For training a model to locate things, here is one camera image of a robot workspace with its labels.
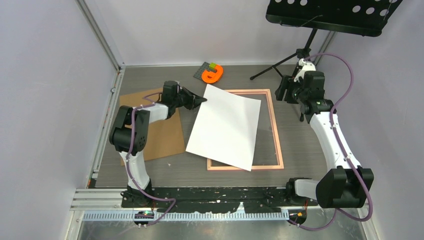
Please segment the cat and books photo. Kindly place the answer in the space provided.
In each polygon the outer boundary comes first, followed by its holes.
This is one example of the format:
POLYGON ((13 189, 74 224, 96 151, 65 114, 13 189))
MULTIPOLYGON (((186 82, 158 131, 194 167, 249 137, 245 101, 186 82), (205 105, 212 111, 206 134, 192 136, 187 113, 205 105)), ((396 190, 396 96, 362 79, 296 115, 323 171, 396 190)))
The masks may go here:
POLYGON ((261 101, 207 85, 186 151, 251 171, 261 101))

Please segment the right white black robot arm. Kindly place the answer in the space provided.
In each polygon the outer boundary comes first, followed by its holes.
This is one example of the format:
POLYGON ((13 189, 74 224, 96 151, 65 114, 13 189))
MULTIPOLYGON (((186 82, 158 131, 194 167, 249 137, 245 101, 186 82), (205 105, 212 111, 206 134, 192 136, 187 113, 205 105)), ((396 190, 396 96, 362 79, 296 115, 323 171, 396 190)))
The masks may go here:
POLYGON ((283 75, 275 91, 278 101, 300 106, 299 120, 307 121, 316 134, 328 169, 321 180, 290 178, 285 198, 291 205, 311 199, 323 209, 361 208, 374 174, 370 168, 363 168, 349 149, 338 129, 334 104, 325 98, 324 84, 323 72, 309 70, 298 81, 293 76, 283 75))

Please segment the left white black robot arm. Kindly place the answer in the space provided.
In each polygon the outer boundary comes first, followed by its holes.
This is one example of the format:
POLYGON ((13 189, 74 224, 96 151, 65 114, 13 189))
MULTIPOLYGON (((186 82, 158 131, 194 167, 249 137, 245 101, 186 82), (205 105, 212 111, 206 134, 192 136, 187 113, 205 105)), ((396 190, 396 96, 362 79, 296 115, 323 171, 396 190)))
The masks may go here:
POLYGON ((151 179, 144 160, 149 125, 170 119, 178 108, 194 110, 204 102, 207 102, 205 97, 171 80, 163 84, 157 100, 147 105, 123 105, 118 109, 109 142, 124 162, 128 177, 127 189, 122 194, 124 198, 134 198, 141 207, 148 207, 153 200, 159 200, 151 190, 151 179))

